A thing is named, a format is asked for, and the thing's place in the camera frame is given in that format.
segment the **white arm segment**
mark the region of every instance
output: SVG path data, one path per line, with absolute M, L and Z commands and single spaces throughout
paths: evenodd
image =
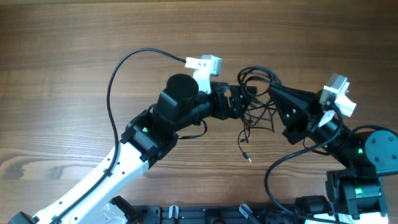
M 335 220 L 333 216 L 329 216 L 328 214 L 319 214 L 319 215 L 314 215 L 315 218 L 322 218 L 326 220 Z M 345 215 L 345 214 L 338 214 L 338 218 L 340 219 L 341 222 L 345 223 L 352 223 L 352 224 L 388 224 L 388 218 L 387 216 L 381 217 L 380 212 L 372 212 L 372 213 L 363 213 L 359 215 L 360 219 L 359 220 L 353 220 L 351 218 L 351 215 Z M 305 224 L 321 224 L 323 222 L 315 222 L 315 221 L 310 221 L 307 220 L 305 221 Z
M 37 212 L 35 217 L 40 219 L 38 224 L 50 223 L 54 216 L 61 214 L 73 202 L 80 198 L 80 196 L 87 192 L 87 190 L 101 178 L 104 174 L 104 170 L 109 167 L 113 154 L 114 147 L 108 156 L 83 180 L 74 186 L 74 188 L 47 208 Z M 93 219 L 98 219 L 98 215 L 107 217 L 106 208 L 110 206 L 108 202 L 116 196 L 124 186 L 145 174 L 149 169 L 148 161 L 142 162 L 139 158 L 140 156 L 141 153 L 131 144 L 120 144 L 119 155 L 114 169 L 112 170 L 112 176 L 105 178 L 91 194 L 66 214 L 62 218 L 62 223 L 94 223 Z

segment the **white bracket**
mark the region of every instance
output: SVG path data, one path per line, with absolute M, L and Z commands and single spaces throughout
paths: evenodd
M 346 93 L 348 93 L 349 82 L 347 78 L 334 73 L 329 79 L 328 83 L 323 87 L 323 91 L 320 97 L 320 104 L 330 105 L 331 101 L 334 100 L 335 105 L 340 109 L 341 114 L 350 117 L 355 109 L 356 103 L 353 103 L 348 99 Z M 322 127 L 327 122 L 331 121 L 335 116 L 336 112 L 333 110 L 325 111 L 318 127 Z
M 214 55 L 203 55 L 201 59 L 187 57 L 185 67 L 194 69 L 193 78 L 198 83 L 199 91 L 211 94 L 210 76 L 220 75 L 222 61 Z

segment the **wooden surface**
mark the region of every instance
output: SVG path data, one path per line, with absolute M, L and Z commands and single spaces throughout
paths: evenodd
M 248 65 L 273 69 L 292 88 L 317 91 L 338 72 L 358 106 L 348 127 L 398 130 L 396 1 L 190 1 L 0 7 L 0 222 L 33 215 L 60 198 L 113 146 L 106 88 L 117 62 L 141 47 L 180 57 L 224 59 L 224 82 Z M 124 126 L 156 102 L 183 65 L 154 53 L 128 60 L 111 104 Z M 269 165 L 301 149 L 277 132 L 236 145 L 240 121 L 207 119 L 208 133 L 177 146 L 123 189 L 133 205 L 239 205 L 268 202 Z M 182 134 L 199 133 L 201 127 Z M 341 165 L 306 154 L 278 167 L 272 191 L 283 202 L 325 194 L 327 170 Z M 384 178 L 391 223 L 398 222 L 396 176 Z

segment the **wood grain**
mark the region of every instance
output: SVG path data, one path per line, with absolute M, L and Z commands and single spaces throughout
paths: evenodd
M 219 78 L 263 65 L 292 88 L 318 91 L 334 72 L 349 77 L 358 107 L 353 128 L 398 129 L 396 1 L 189 1 L 0 7 L 0 222 L 34 214 L 60 198 L 113 144 L 105 96 L 126 53 L 157 47 L 180 57 L 215 54 Z M 161 55 L 142 53 L 120 69 L 112 92 L 121 130 L 157 100 L 168 77 L 191 73 Z M 179 141 L 144 177 L 123 189 L 134 205 L 239 205 L 268 202 L 263 178 L 276 159 L 300 149 L 277 132 L 256 131 L 237 148 L 240 121 L 208 119 L 209 132 Z M 189 127 L 182 134 L 199 133 Z M 325 194 L 330 157 L 302 155 L 271 179 L 283 202 Z M 384 179 L 391 223 L 398 222 L 397 177 Z

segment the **wooden table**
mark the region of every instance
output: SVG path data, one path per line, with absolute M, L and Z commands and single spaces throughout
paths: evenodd
M 224 59 L 214 80 L 236 83 L 248 65 L 273 69 L 292 88 L 318 91 L 332 73 L 351 82 L 358 104 L 348 127 L 398 129 L 396 1 L 189 1 L 0 7 L 0 222 L 31 215 L 60 198 L 113 146 L 105 96 L 110 74 L 128 52 L 157 47 L 180 57 Z M 169 76 L 188 73 L 154 53 L 128 60 L 111 104 L 121 134 L 155 103 Z M 269 202 L 266 169 L 299 150 L 281 135 L 255 131 L 246 152 L 240 121 L 207 119 L 209 132 L 179 141 L 151 170 L 123 189 L 133 205 L 239 205 Z M 200 133 L 191 127 L 181 134 Z M 270 180 L 282 202 L 325 194 L 331 157 L 306 154 Z M 396 176 L 384 178 L 391 223 L 398 222 Z

